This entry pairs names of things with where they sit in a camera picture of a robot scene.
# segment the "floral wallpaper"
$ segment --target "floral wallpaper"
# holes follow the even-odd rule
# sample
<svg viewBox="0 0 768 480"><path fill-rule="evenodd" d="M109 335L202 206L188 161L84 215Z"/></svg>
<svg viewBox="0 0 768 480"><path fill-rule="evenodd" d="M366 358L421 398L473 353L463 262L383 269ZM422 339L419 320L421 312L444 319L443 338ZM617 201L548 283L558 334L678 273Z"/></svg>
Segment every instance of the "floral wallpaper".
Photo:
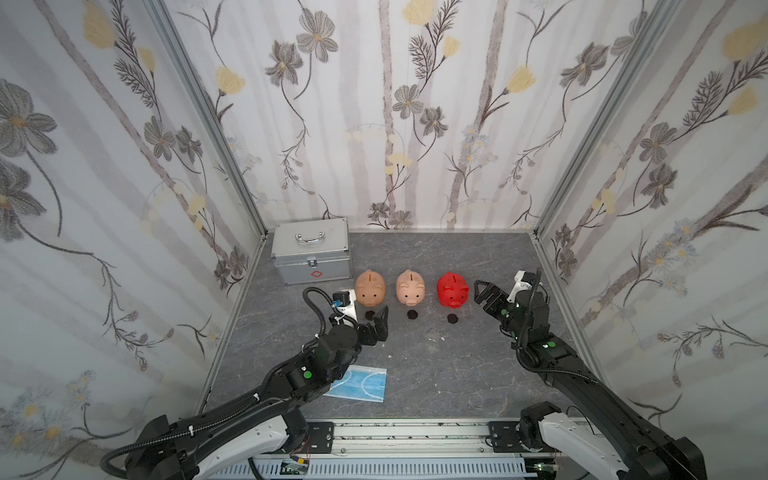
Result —
<svg viewBox="0 0 768 480"><path fill-rule="evenodd" d="M609 384L710 478L765 476L766 76L764 3L683 2L539 232Z"/></svg>
<svg viewBox="0 0 768 480"><path fill-rule="evenodd" d="M654 3L167 0L268 227L531 229Z"/></svg>
<svg viewBox="0 0 768 480"><path fill-rule="evenodd" d="M192 413L260 239L141 4L5 2L0 45L3 477L103 478Z"/></svg>

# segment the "blue face mask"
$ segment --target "blue face mask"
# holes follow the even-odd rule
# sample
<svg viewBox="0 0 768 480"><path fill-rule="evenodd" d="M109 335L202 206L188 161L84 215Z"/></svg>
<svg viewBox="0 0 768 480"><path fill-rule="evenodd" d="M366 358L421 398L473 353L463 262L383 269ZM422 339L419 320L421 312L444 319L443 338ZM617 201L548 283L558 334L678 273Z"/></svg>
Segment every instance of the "blue face mask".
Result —
<svg viewBox="0 0 768 480"><path fill-rule="evenodd" d="M385 385L386 369L351 365L344 377L331 385L331 390L326 396L382 403Z"/></svg>

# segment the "gray flower print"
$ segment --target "gray flower print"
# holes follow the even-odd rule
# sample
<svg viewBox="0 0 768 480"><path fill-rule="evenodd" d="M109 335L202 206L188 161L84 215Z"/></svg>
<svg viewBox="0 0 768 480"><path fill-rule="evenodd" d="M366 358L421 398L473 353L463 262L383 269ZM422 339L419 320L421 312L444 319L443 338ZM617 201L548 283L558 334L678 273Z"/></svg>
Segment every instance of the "gray flower print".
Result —
<svg viewBox="0 0 768 480"><path fill-rule="evenodd" d="M36 114L31 95L16 84L0 79L0 152L18 157L27 144L42 154L56 151L53 140L43 132L56 128L48 115Z"/></svg>
<svg viewBox="0 0 768 480"><path fill-rule="evenodd" d="M299 23L304 30L309 32L299 33L296 36L299 50L309 54L314 51L317 59L322 62L328 61L329 51L339 50L338 44L330 38L336 27L325 12L318 10L313 17L312 12L308 8L304 8Z"/></svg>
<svg viewBox="0 0 768 480"><path fill-rule="evenodd" d="M30 177L26 170L0 158L0 238L5 242L24 237L20 215L41 215L45 208L24 191Z"/></svg>
<svg viewBox="0 0 768 480"><path fill-rule="evenodd" d="M672 143L676 128L670 128L666 121L655 124L650 130L650 138L644 138L640 142L643 151L640 153L640 161L646 161L650 158L655 164L660 164L667 158L667 151L664 146Z"/></svg>
<svg viewBox="0 0 768 480"><path fill-rule="evenodd" d="M442 137L445 131L448 130L448 125L440 123L443 118L445 118L445 116L443 116L440 107L427 108L424 110L422 117L419 119L424 125L424 135L429 135L432 133L432 130L434 130L437 138Z"/></svg>
<svg viewBox="0 0 768 480"><path fill-rule="evenodd" d="M232 266L232 275L240 276L248 268L248 257L241 252L237 245L230 253L230 265Z"/></svg>
<svg viewBox="0 0 768 480"><path fill-rule="evenodd" d="M378 222L380 217L387 218L387 212L389 212L389 207L387 207L386 203L373 203L371 204L371 213L368 215L368 218L373 222Z"/></svg>
<svg viewBox="0 0 768 480"><path fill-rule="evenodd" d="M571 229L566 223L563 223L563 227L560 230L554 232L554 242L559 244L562 242L563 247L565 244L571 241Z"/></svg>
<svg viewBox="0 0 768 480"><path fill-rule="evenodd" d="M572 81L578 81L582 87L587 84L592 71L600 70L605 66L608 57L607 45L595 45L590 43L582 53L577 55L578 65L573 68L565 68L560 75L560 85L567 87Z"/></svg>
<svg viewBox="0 0 768 480"><path fill-rule="evenodd" d="M214 270L214 276L216 277L216 280L219 280L219 290L224 290L227 288L227 285L229 285L229 282L227 281L227 276L230 274L230 269L227 266L227 263L224 262L224 260L219 260L216 264L216 269Z"/></svg>
<svg viewBox="0 0 768 480"><path fill-rule="evenodd" d="M279 43L277 40L272 44L272 53L270 58L275 61L274 67L265 68L264 71L270 76L272 85L280 86L283 77L296 85L299 83L299 77L296 75L296 69L304 65L301 55L296 52L296 44Z"/></svg>
<svg viewBox="0 0 768 480"><path fill-rule="evenodd" d="M397 89L395 92L397 103L392 106L392 109L400 112L400 118L406 119L410 117L411 112L413 114L422 113L424 104L416 101L416 98L419 98L419 93L421 93L419 92L419 86L415 84L411 85L410 88L408 85L403 85Z"/></svg>
<svg viewBox="0 0 768 480"><path fill-rule="evenodd" d="M630 34L616 38L611 47L611 55L621 56L630 51L635 38L640 34L640 30L643 29L643 23L645 23L647 16L648 12L643 10L637 17L632 19L632 22L629 24Z"/></svg>
<svg viewBox="0 0 768 480"><path fill-rule="evenodd" d="M181 130L176 133L176 140L179 141L179 150L182 154L187 154L190 158L190 162L194 163L195 156L203 156L203 148L200 146L199 140L192 140L192 133L185 126L181 126Z"/></svg>
<svg viewBox="0 0 768 480"><path fill-rule="evenodd" d="M144 124L144 139L154 145L154 157L170 161L171 149L176 146L176 137L169 131L163 131L163 125L152 115L152 121Z"/></svg>
<svg viewBox="0 0 768 480"><path fill-rule="evenodd" d="M412 216L413 215L411 212L397 210L392 214L390 224L395 230L405 230L406 228L410 228L413 225L413 222L410 221Z"/></svg>
<svg viewBox="0 0 768 480"><path fill-rule="evenodd" d="M652 195L650 199L650 207L658 208L662 205L666 205L669 201L667 199L667 188L674 187L674 181L677 178L677 170L672 170L669 165L661 164L656 170L651 170L648 174L650 183L641 192L643 195Z"/></svg>
<svg viewBox="0 0 768 480"><path fill-rule="evenodd" d="M558 266L560 267L564 277L568 278L571 276L571 269L576 267L576 263L578 263L578 261L576 260L576 256L574 255L573 250L566 249L560 252L560 261L558 261Z"/></svg>

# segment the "piggy bank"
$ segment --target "piggy bank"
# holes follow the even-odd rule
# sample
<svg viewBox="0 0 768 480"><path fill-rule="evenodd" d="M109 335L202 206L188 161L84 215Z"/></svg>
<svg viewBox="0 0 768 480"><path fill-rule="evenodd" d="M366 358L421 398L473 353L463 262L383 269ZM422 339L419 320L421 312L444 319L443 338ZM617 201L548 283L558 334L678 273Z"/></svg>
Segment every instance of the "piggy bank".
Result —
<svg viewBox="0 0 768 480"><path fill-rule="evenodd" d="M459 308L469 297L469 286L463 276L448 272L437 281L437 297L440 305Z"/></svg>
<svg viewBox="0 0 768 480"><path fill-rule="evenodd" d="M376 306L384 301L386 284L384 277L371 270L366 270L357 277L355 296L365 306Z"/></svg>
<svg viewBox="0 0 768 480"><path fill-rule="evenodd" d="M397 277L395 293L397 293L397 299L403 305L419 305L427 294L427 289L424 287L424 278L411 270L400 273L400 276Z"/></svg>

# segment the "peach piggy bank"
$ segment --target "peach piggy bank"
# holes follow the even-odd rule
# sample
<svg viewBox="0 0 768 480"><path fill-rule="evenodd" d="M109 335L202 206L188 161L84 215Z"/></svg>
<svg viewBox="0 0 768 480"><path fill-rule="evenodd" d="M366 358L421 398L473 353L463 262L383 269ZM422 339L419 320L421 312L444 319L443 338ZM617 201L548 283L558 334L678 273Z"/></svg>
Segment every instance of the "peach piggy bank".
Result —
<svg viewBox="0 0 768 480"><path fill-rule="evenodd" d="M416 272L406 270L397 277L395 292L397 293L397 299L403 305L419 305L427 294L427 289L424 287L424 278Z"/></svg>
<svg viewBox="0 0 768 480"><path fill-rule="evenodd" d="M385 295L386 284L383 276L374 271L366 270L357 277L355 296L358 302L368 307L376 306L384 301Z"/></svg>

